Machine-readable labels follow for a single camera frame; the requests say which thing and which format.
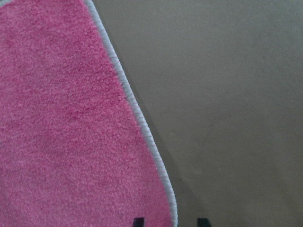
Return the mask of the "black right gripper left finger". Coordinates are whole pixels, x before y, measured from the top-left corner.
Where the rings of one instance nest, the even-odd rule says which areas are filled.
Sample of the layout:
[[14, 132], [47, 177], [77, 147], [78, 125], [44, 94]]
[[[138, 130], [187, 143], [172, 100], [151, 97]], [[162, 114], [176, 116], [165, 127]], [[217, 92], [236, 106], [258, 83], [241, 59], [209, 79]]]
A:
[[144, 227], [144, 218], [134, 218], [133, 227]]

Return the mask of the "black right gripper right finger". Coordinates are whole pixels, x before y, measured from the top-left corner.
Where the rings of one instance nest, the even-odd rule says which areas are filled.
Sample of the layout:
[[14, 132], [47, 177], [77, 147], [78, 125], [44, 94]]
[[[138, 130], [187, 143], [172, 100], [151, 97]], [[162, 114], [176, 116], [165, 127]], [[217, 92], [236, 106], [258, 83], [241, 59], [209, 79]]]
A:
[[207, 218], [197, 218], [197, 227], [212, 227], [212, 225]]

